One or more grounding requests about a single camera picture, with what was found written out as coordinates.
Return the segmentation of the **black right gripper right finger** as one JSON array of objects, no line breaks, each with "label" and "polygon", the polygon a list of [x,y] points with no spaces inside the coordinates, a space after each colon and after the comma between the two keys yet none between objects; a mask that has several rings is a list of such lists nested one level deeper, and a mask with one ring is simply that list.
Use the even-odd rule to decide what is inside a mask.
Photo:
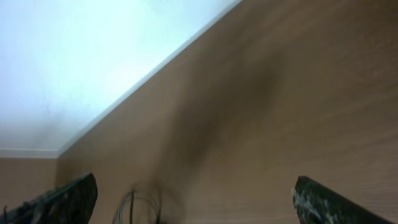
[{"label": "black right gripper right finger", "polygon": [[300,224],[392,224],[307,176],[292,189]]}]

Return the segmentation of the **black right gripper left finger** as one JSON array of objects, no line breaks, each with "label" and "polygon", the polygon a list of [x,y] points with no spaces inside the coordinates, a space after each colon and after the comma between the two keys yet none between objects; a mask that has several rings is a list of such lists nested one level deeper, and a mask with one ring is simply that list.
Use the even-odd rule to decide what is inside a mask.
[{"label": "black right gripper left finger", "polygon": [[87,224],[97,198],[96,179],[89,173],[13,210],[3,208],[1,224]]}]

